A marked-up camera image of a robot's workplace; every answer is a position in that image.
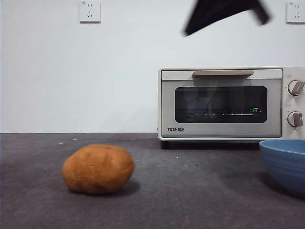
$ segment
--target electrical socket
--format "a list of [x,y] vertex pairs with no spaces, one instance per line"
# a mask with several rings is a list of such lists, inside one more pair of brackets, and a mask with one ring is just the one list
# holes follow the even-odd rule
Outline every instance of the electrical socket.
[[305,23],[305,1],[286,3],[286,23]]
[[101,22],[101,2],[80,2],[80,22]]

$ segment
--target blue bowl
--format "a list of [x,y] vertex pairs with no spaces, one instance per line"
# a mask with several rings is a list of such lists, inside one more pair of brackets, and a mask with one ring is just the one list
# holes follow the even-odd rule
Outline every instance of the blue bowl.
[[270,176],[289,192],[304,197],[305,140],[266,140],[259,146]]

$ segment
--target digital display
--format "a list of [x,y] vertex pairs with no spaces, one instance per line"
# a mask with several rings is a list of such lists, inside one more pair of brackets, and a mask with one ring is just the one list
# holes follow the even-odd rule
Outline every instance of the digital display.
[[257,113],[258,112],[258,108],[250,108],[250,113]]

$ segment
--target oven foot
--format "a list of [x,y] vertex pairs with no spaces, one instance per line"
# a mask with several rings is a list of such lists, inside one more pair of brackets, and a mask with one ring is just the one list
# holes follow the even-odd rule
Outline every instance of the oven foot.
[[170,142],[169,141],[160,141],[161,149],[170,149]]

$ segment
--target gray carpet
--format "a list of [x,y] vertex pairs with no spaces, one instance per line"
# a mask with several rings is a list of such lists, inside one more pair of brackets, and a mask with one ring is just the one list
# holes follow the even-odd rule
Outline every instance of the gray carpet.
[[[61,166],[79,148],[126,148],[117,193],[71,192]],[[303,229],[305,201],[266,173],[257,144],[183,144],[157,134],[1,134],[2,229]]]

